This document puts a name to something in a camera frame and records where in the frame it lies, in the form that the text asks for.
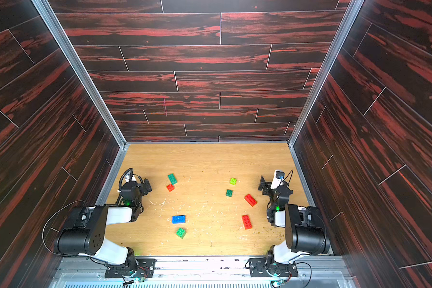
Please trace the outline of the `red 2x4 lego brick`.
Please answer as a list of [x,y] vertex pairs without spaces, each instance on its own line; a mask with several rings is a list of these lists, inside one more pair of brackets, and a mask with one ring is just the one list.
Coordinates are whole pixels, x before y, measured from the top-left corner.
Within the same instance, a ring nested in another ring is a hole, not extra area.
[[252,222],[250,220],[250,217],[248,215],[243,215],[243,216],[241,216],[241,218],[242,218],[242,222],[243,222],[245,230],[251,229],[253,227]]

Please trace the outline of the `blue 2x4 lego brick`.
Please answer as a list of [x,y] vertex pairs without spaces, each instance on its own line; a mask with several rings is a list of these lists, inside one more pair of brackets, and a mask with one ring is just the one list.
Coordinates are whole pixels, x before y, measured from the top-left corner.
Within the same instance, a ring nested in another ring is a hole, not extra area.
[[182,224],[186,222],[186,216],[180,215],[180,216],[173,216],[172,217],[172,224]]

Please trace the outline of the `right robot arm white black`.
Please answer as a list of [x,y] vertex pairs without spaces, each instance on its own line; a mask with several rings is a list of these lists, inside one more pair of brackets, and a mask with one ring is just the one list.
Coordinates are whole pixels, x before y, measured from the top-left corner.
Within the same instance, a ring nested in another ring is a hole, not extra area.
[[258,190],[269,197],[266,218],[271,226],[285,229],[285,240],[272,246],[266,253],[259,271],[273,277],[297,276],[296,261],[306,256],[325,254],[330,239],[320,211],[313,206],[299,206],[289,202],[293,190],[284,180],[285,174],[276,170],[271,182],[260,178]]

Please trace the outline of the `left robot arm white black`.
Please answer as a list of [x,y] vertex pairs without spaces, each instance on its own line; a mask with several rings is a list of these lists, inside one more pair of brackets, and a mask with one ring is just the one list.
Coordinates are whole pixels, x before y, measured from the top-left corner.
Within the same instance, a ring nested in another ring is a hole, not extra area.
[[105,236],[106,227],[133,223],[143,213],[142,198],[152,192],[148,179],[132,178],[120,185],[115,205],[83,206],[75,208],[55,241],[56,252],[64,256],[91,256],[108,267],[121,268],[126,276],[138,270],[134,251],[120,246]]

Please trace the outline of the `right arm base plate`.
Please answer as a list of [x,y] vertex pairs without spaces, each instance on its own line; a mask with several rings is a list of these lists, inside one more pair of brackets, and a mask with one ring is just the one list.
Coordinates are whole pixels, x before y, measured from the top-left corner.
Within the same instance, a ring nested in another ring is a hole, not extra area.
[[279,264],[266,257],[249,258],[245,268],[250,271],[251,277],[297,277],[298,270],[293,264]]

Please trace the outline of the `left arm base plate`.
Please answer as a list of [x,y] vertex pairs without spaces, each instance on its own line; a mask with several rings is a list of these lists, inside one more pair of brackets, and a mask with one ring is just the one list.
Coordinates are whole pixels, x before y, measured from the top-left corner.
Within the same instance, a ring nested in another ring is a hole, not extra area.
[[132,266],[108,265],[105,278],[133,279],[133,278],[152,278],[156,268],[156,259],[136,258],[136,263]]

